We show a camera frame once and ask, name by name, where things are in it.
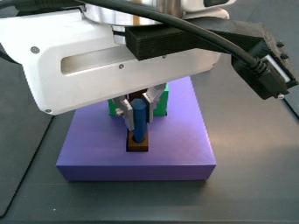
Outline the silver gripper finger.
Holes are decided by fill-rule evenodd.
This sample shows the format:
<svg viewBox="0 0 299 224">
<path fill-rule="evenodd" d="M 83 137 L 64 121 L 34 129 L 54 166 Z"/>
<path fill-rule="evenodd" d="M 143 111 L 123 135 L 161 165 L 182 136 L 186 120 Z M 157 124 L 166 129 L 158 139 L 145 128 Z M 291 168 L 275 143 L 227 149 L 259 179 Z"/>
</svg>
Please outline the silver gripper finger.
<svg viewBox="0 0 299 224">
<path fill-rule="evenodd" d="M 157 105 L 165 90 L 166 90 L 166 84 L 163 83 L 150 87 L 147 91 L 143 93 L 143 97 L 149 103 L 149 122 L 150 123 L 154 121 Z"/>
</svg>

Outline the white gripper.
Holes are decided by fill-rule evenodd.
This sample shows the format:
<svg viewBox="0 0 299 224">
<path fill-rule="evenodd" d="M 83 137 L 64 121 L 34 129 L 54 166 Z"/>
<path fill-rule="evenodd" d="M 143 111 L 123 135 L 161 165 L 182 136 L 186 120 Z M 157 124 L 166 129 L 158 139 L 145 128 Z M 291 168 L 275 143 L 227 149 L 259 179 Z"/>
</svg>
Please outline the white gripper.
<svg viewBox="0 0 299 224">
<path fill-rule="evenodd" d="M 221 58 L 193 49 L 139 60 L 115 43 L 113 28 L 79 10 L 2 18 L 0 44 L 23 65 L 40 111 L 56 116 L 114 98 L 130 131 L 134 107 L 125 95 L 211 70 Z"/>
</svg>

